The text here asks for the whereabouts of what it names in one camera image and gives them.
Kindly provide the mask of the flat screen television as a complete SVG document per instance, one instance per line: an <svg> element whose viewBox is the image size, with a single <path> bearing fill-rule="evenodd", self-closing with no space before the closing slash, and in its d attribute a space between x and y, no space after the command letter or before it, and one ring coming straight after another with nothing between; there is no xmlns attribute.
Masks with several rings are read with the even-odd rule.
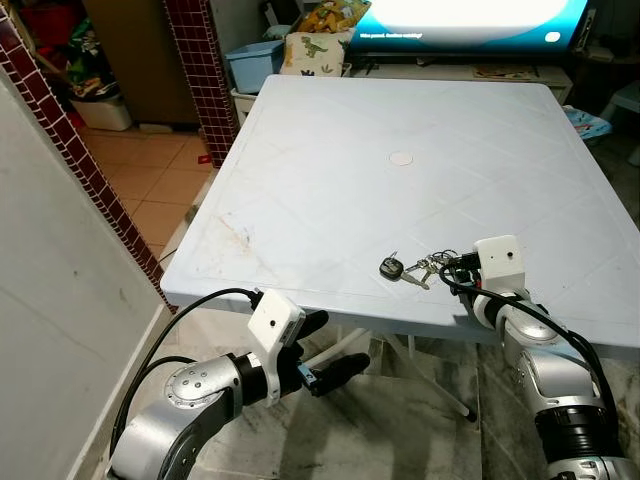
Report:
<svg viewBox="0 0 640 480"><path fill-rule="evenodd" d="M567 52L589 0L370 0L349 49L413 55Z"/></svg>

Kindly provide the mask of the white storage box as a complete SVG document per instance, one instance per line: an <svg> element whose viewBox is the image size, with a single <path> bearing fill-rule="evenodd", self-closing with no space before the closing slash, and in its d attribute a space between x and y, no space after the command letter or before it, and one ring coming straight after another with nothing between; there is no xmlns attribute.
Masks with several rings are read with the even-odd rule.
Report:
<svg viewBox="0 0 640 480"><path fill-rule="evenodd" d="M84 124L100 131L128 131L133 119L122 96L113 95L97 101L70 101Z"/></svg>

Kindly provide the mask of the dinosaur print bag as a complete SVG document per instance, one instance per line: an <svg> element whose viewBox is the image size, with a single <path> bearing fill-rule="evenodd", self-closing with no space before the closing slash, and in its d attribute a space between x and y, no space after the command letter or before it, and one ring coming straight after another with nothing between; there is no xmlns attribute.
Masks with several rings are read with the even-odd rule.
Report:
<svg viewBox="0 0 640 480"><path fill-rule="evenodd" d="M284 37L282 76L340 77L352 33L288 33Z"/></svg>

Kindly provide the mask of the blue plastic basket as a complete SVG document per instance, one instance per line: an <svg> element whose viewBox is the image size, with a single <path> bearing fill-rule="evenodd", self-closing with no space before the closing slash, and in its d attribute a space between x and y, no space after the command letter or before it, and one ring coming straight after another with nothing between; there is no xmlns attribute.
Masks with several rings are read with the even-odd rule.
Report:
<svg viewBox="0 0 640 480"><path fill-rule="evenodd" d="M257 93L265 79L282 69L284 41L270 40L238 47L225 54L236 91Z"/></svg>

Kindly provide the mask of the brown wooden cabinet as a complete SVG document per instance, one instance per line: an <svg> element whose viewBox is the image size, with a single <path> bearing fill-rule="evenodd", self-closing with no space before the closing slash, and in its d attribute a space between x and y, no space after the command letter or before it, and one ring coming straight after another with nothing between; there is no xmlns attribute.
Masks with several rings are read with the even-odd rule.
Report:
<svg viewBox="0 0 640 480"><path fill-rule="evenodd" d="M163 0L81 0L138 123L196 125Z"/></svg>

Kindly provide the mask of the red plastic basket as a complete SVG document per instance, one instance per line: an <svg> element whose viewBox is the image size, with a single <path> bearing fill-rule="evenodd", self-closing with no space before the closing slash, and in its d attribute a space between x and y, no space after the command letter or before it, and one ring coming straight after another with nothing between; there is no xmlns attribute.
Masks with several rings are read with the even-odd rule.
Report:
<svg viewBox="0 0 640 480"><path fill-rule="evenodd" d="M68 45L86 20L81 0L13 0L19 18L37 44Z"/></svg>

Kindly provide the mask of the pale blue plastic table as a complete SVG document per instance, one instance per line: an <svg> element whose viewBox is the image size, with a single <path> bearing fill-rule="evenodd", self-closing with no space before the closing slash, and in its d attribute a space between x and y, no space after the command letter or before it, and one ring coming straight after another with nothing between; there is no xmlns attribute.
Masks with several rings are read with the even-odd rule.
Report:
<svg viewBox="0 0 640 480"><path fill-rule="evenodd" d="M639 361L639 230L548 87L270 76L160 287L177 306L275 289L340 325L493 344L439 280L378 266L498 236L557 323Z"/></svg>

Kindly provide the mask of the blue patterned child seat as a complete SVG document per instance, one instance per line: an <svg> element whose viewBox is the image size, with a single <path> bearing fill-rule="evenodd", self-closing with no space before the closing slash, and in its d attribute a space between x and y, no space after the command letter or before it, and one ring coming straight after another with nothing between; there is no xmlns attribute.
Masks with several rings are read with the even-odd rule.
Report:
<svg viewBox="0 0 640 480"><path fill-rule="evenodd" d="M593 115L589 111L576 109L570 105L563 105L562 110L568 122L575 128L577 136L584 142L596 140L613 132L613 125L608 120Z"/></svg>

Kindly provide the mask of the green cartoon toy box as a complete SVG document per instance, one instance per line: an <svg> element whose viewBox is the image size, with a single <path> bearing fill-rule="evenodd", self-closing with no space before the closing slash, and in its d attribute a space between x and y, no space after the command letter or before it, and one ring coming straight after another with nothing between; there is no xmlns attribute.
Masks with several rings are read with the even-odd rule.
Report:
<svg viewBox="0 0 640 480"><path fill-rule="evenodd" d="M73 29L65 55L70 90L79 101L100 101L119 93L118 82L90 18L84 18Z"/></svg>

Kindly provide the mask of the pale blue plastic stool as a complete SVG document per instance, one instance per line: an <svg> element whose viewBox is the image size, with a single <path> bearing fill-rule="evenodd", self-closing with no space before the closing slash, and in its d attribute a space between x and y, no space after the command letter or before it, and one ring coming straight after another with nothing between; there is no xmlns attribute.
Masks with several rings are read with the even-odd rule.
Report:
<svg viewBox="0 0 640 480"><path fill-rule="evenodd" d="M613 133L621 133L623 131L623 128L614 119L614 114L620 109L631 111L631 113L640 113L640 86L637 79L635 82L627 84L627 86L612 93L611 99L609 99L608 104L604 106L602 113L600 113L600 118L611 123Z"/></svg>

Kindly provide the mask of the key bunch with black fob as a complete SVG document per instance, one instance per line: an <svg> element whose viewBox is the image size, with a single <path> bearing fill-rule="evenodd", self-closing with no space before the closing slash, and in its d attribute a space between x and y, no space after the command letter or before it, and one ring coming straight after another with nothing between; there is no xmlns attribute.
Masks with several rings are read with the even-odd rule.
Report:
<svg viewBox="0 0 640 480"><path fill-rule="evenodd" d="M393 252L381 261L379 274L389 282L406 282L429 291L431 276L438 274L443 268L444 266L436 265L436 252L408 266L399 261L396 252Z"/></svg>

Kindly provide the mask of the white television stand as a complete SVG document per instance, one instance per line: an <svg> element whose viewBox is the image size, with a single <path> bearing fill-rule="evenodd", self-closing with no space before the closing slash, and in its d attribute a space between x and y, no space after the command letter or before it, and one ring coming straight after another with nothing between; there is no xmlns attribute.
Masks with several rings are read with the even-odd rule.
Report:
<svg viewBox="0 0 640 480"><path fill-rule="evenodd" d="M562 68L520 64L390 63L353 60L344 64L343 77L416 79L416 81L488 81L544 84L559 104L566 104L573 90L570 76Z"/></svg>

